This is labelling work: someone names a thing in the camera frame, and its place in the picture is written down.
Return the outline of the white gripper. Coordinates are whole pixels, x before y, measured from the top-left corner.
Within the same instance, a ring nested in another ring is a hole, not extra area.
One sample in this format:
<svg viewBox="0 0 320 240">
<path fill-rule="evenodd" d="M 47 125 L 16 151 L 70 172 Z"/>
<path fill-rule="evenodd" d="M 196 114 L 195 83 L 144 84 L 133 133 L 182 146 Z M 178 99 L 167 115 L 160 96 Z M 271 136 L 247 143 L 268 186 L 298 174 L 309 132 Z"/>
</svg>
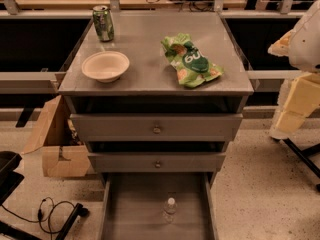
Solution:
<svg viewBox="0 0 320 240">
<path fill-rule="evenodd" d="M 268 53 L 288 57 L 293 31 L 285 33 L 268 48 Z M 293 80 L 285 80 L 281 93 L 284 95 L 282 111 L 276 114 L 275 128 L 284 133 L 298 130 L 314 110 L 320 107 L 320 75 L 303 74 Z"/>
</svg>

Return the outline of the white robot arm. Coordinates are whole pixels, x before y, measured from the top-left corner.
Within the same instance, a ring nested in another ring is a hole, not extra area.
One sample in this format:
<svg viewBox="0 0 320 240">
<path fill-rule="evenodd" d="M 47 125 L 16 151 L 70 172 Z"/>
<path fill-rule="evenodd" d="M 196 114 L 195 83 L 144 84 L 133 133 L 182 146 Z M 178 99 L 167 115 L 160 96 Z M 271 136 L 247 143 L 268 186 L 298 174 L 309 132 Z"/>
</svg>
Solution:
<svg viewBox="0 0 320 240">
<path fill-rule="evenodd" d="M 286 139 L 320 107 L 320 1 L 317 0 L 296 23 L 268 48 L 268 53 L 286 56 L 302 75 L 287 79 L 280 88 L 269 134 Z"/>
</svg>

